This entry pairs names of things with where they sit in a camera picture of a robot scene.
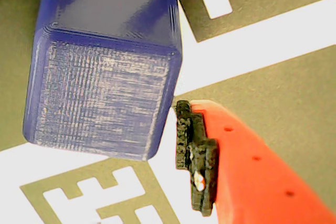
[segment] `small white piece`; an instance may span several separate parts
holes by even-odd
[[[205,189],[205,179],[198,171],[195,171],[194,173],[194,183],[198,191],[203,191]]]

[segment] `3d printed cube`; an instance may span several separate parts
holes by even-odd
[[[177,0],[41,0],[31,62],[28,141],[147,160],[182,62]]]

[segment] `cube top face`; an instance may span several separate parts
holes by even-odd
[[[67,1],[58,0],[57,6]],[[110,20],[112,26],[116,24],[113,9],[93,6],[108,17],[107,27]],[[175,15],[175,24],[171,18],[163,22],[162,12],[142,9],[139,14],[135,8],[132,17],[138,21],[163,15],[157,23],[151,22],[160,24],[165,34],[151,40],[160,29],[148,27],[146,33],[142,30],[137,38],[126,40],[125,34],[116,33],[121,30],[104,33],[101,19],[72,20],[69,15],[82,16],[72,11],[60,14],[59,7],[53,9],[50,1],[41,1],[24,118],[28,141],[117,158],[147,160],[155,155],[182,63],[177,3],[173,7],[169,2],[156,3],[151,8],[155,6],[174,9],[169,14]],[[58,17],[55,24],[51,17]],[[119,27],[127,27],[128,21]],[[142,26],[128,29],[135,35]]]
[[[49,26],[181,51],[177,0],[43,0],[38,27]]]

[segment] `textured black grip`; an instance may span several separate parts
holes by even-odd
[[[217,193],[217,142],[206,137],[203,116],[192,113],[189,102],[177,102],[176,115],[176,168],[190,172],[192,208],[210,216]],[[203,178],[202,183],[194,176]]]

